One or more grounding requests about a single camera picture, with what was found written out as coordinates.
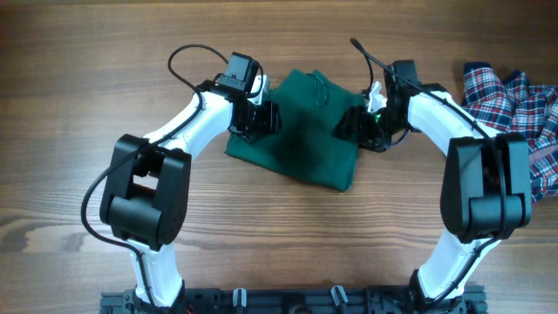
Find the dark green cloth garment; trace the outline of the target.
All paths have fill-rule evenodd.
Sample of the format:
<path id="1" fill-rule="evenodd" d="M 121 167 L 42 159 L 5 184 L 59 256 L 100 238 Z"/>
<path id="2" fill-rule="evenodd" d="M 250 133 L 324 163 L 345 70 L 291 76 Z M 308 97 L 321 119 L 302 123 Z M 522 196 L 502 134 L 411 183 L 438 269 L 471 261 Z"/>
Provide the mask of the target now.
<path id="1" fill-rule="evenodd" d="M 335 126 L 364 97 L 329 81 L 320 71 L 293 70 L 268 100 L 279 105 L 280 131 L 243 140 L 230 136 L 225 153 L 300 181 L 347 191 L 358 146 L 333 136 Z"/>

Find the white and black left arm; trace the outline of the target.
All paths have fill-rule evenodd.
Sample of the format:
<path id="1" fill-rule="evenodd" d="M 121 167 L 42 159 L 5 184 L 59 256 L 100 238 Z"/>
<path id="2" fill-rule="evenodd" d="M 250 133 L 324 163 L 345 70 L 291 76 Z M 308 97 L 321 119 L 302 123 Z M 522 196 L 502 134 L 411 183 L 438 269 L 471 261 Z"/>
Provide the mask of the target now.
<path id="1" fill-rule="evenodd" d="M 265 98 L 269 80 L 198 85 L 191 102 L 143 137 L 125 134 L 113 149 L 99 207 L 117 245 L 128 249 L 136 285 L 101 297 L 103 313 L 189 312 L 174 240 L 185 221 L 194 159 L 217 135 L 276 132 L 279 114 Z"/>

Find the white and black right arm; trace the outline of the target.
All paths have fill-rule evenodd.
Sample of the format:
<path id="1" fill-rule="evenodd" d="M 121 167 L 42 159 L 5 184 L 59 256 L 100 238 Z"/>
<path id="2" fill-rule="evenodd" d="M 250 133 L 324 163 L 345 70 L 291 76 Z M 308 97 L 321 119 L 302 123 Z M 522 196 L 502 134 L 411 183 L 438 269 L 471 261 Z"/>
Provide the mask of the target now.
<path id="1" fill-rule="evenodd" d="M 383 152 L 403 130 L 423 133 L 446 157 L 439 201 L 444 231 L 413 271 L 404 306 L 410 313 L 449 310 L 486 254 L 530 221 L 527 142 L 483 125 L 438 84 L 392 86 L 384 107 L 349 108 L 333 133 Z"/>

